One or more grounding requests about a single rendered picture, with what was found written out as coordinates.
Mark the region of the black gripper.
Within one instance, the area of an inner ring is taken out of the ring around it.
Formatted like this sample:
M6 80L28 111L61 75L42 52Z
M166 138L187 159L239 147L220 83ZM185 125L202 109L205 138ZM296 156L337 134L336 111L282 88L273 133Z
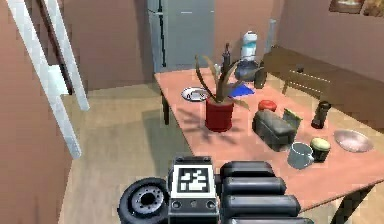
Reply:
M148 177L124 191L117 213L121 224L167 224L168 201L166 181Z

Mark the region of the pink dining table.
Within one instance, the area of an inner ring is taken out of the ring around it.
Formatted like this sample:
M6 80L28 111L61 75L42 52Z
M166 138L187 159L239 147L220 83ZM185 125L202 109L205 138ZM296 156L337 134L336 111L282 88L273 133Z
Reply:
M383 152L375 149L366 153L343 150L334 140L334 125L327 123L322 130L311 128L313 112L272 87L265 86L253 95L245 96L243 100L250 108L236 107L232 128L224 133L215 133L205 127L205 105L188 102L181 96L185 88L200 85L193 70L158 73L155 79L191 152L198 156L210 156L216 168L232 160L266 161L275 174L285 180L287 192L297 197L304 212L336 199L341 199L349 207L360 205L364 199L383 197ZM270 149L253 132L252 119L258 103L263 99L276 102L276 113L279 115L288 108L303 118L297 134L299 141L309 143L312 138L321 137L331 143L331 151L323 163L296 170L287 163L287 151Z

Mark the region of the white plate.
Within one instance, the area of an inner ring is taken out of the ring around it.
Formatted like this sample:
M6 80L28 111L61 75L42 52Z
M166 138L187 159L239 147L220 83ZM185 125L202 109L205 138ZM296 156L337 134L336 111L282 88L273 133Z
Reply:
M208 98L208 92L202 87L187 87L181 96L190 102L203 102Z

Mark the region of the dark grey bread loaf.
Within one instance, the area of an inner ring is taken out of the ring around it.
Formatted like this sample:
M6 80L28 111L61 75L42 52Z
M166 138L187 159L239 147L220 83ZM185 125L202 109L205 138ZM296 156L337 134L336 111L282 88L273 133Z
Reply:
M274 151L294 142L297 131L271 110L259 110L252 120L252 130Z

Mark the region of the red tomato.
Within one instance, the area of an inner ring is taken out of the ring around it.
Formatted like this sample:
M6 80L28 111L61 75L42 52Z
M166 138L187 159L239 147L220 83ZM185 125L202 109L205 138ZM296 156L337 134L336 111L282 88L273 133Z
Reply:
M277 104L272 100L261 100L258 104L258 109L259 110L268 109L275 112L277 109Z

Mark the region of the grey-blue mug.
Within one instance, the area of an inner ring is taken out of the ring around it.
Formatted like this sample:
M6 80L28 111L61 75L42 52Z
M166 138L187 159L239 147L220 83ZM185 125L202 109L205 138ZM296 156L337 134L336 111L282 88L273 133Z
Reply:
M312 153L313 150L308 144L303 142L294 142L289 148L287 162L295 169L305 169L314 162Z

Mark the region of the grey kettle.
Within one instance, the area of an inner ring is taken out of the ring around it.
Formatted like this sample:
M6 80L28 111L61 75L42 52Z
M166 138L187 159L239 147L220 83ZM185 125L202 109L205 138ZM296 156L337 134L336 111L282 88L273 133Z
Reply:
M235 78L245 82L253 82L255 79L255 70L259 68L259 64L255 61L240 61L235 69Z

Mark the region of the green bread slice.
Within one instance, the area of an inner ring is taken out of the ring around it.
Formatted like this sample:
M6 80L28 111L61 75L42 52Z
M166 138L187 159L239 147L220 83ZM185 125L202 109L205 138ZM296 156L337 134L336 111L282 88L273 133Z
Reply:
M290 124L295 130L297 130L301 124L302 118L298 116L292 110L285 108L282 119Z

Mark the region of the dark cylinder jar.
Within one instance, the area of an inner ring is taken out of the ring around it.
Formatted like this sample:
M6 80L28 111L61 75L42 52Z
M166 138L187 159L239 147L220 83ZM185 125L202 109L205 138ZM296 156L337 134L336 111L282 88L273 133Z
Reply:
M264 62L261 61L259 68L255 73L254 87L256 89L262 89L266 82L267 73L264 70Z

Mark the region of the grey fridge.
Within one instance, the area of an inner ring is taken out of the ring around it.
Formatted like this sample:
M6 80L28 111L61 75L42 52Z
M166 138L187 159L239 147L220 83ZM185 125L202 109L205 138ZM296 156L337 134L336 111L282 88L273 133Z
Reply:
M162 67L158 0L146 0L154 72L193 69L196 55L213 58L215 0L162 0L166 67Z

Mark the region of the dark cup with cream top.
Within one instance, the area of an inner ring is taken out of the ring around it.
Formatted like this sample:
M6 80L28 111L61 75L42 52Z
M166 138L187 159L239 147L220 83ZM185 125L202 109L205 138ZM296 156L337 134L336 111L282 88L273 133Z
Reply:
M316 137L311 140L310 147L312 148L312 156L314 161L324 162L330 151L331 145L327 140Z

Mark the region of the white blue-banded bottle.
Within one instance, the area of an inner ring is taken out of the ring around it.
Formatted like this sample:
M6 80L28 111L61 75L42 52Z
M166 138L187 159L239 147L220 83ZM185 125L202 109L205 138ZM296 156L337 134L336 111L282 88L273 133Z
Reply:
M247 31L242 38L241 58L246 61L254 61L256 57L258 36L253 31Z

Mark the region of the dark pepper mill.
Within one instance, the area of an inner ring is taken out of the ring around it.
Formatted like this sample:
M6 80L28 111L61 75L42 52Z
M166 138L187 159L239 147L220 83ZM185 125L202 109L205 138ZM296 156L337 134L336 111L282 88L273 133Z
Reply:
M331 108L331 104L328 101L320 101L316 110L315 116L311 121L311 126L315 129L322 129L324 127L328 111Z

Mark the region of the brown wooden chair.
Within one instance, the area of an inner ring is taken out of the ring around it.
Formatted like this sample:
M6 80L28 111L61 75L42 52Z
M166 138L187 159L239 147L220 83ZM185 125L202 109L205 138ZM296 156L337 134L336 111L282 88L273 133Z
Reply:
M282 93L286 94L289 87L303 91L316 99L323 100L328 95L331 82L306 73L290 70L284 80Z

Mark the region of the grey upright pipe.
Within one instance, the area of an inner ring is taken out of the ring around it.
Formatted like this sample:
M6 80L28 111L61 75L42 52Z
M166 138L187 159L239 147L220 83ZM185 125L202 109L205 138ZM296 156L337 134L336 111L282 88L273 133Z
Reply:
M269 29L267 33L267 39L266 39L266 45L265 45L265 53L269 53L273 46L274 36L275 36L275 26L276 26L276 20L270 19L269 20Z

